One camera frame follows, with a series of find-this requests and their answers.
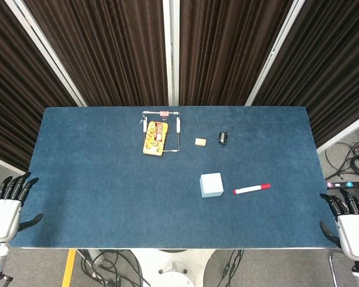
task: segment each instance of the table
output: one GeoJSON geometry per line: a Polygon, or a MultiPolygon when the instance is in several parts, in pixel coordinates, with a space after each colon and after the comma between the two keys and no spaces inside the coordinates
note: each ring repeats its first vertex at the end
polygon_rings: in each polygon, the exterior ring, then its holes
{"type": "MultiPolygon", "coordinates": [[[[160,120],[150,116],[148,120],[160,120]]],[[[171,115],[165,147],[177,147],[171,115]]],[[[30,169],[39,177],[22,221],[29,248],[326,248],[332,230],[304,107],[47,108],[30,169]],[[181,113],[180,152],[142,153],[142,111],[181,113]],[[228,132],[225,147],[219,132],[228,132]],[[205,138],[206,146],[195,146],[205,138]],[[220,172],[224,193],[201,197],[199,178],[220,172]],[[234,188],[270,182],[234,196],[234,188]]]]}

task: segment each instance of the dark brown curtain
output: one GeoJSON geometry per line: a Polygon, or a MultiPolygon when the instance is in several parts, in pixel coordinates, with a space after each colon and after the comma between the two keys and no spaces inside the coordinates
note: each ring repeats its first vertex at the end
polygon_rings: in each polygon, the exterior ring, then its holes
{"type": "Polygon", "coordinates": [[[244,105],[291,0],[181,0],[180,105],[244,105]]]}
{"type": "Polygon", "coordinates": [[[25,0],[90,106],[167,105],[162,0],[25,0]]]}
{"type": "Polygon", "coordinates": [[[72,105],[19,21],[0,1],[0,159],[27,170],[45,107],[72,105]]]}
{"type": "Polygon", "coordinates": [[[307,107],[317,146],[359,118],[359,1],[304,4],[255,105],[307,107]]]}

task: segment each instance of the snack package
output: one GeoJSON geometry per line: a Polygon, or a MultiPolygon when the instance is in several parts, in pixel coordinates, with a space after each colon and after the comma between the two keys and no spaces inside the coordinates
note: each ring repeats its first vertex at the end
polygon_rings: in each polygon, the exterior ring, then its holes
{"type": "Polygon", "coordinates": [[[144,154],[162,155],[165,146],[166,134],[168,133],[168,124],[158,121],[151,121],[148,125],[146,138],[144,142],[144,154]]]}

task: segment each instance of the white marker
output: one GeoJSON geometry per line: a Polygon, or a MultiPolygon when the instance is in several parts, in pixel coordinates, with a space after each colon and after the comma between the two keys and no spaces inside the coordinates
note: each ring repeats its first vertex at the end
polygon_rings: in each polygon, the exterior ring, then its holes
{"type": "Polygon", "coordinates": [[[261,185],[255,185],[253,187],[244,187],[238,190],[233,190],[233,194],[248,193],[249,191],[255,191],[255,190],[267,190],[270,187],[271,187],[270,184],[261,184],[261,185]]]}

